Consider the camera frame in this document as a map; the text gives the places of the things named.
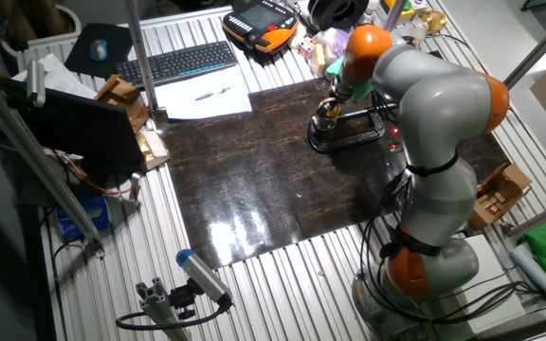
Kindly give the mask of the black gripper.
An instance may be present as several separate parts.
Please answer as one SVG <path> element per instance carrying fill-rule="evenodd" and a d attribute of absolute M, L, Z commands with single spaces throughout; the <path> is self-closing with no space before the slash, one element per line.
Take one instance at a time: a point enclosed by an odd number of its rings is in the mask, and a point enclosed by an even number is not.
<path fill-rule="evenodd" d="M 337 117 L 340 114 L 340 103 L 345 103 L 352 98 L 354 89 L 351 86 L 332 83 L 328 91 L 328 97 L 336 101 L 332 108 L 332 117 Z M 326 117 L 330 111 L 330 99 L 322 100 L 317 109 L 318 117 Z"/>

